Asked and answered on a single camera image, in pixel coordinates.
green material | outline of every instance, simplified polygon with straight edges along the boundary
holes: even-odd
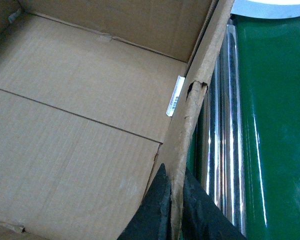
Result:
[[[300,240],[300,17],[234,20],[246,236]]]
[[[190,146],[187,153],[186,167],[195,175],[196,172],[196,156],[197,156],[197,127],[195,128]]]

cardboard box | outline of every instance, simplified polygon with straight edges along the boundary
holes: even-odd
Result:
[[[19,2],[9,25],[21,6],[0,1],[0,224],[116,239],[165,163],[177,239],[188,146],[233,1]]]

barcode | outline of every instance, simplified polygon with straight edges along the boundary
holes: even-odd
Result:
[[[169,117],[172,117],[172,115],[174,114],[184,82],[185,82],[185,78],[182,76],[178,76],[178,79],[176,80],[176,84],[169,102],[168,109],[166,110],[166,114]]]
[[[179,99],[179,97],[177,96],[177,97],[175,98],[174,102],[173,102],[173,105],[172,105],[172,108],[171,108],[172,111],[174,111],[174,110],[176,109],[178,99]]]

white label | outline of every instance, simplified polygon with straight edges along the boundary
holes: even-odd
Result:
[[[178,102],[178,99],[179,99],[179,96],[180,96],[180,93],[181,93],[182,86],[184,85],[184,82],[185,82],[185,78],[182,77],[182,76],[178,76],[178,79],[176,81],[176,84],[175,84],[175,87],[174,87],[174,90],[173,90],[173,93],[172,93],[172,97],[171,97],[168,109],[166,110],[166,114],[169,117],[172,117],[172,115],[175,112],[177,102]]]

shiny metallic roll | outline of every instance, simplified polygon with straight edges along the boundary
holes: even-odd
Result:
[[[202,121],[201,184],[224,215],[246,233],[236,28],[227,25],[206,98]]]
[[[202,108],[202,174],[201,185],[214,200],[218,208],[222,207],[221,174],[221,121],[220,121],[220,71],[219,58],[216,61],[208,92]]]

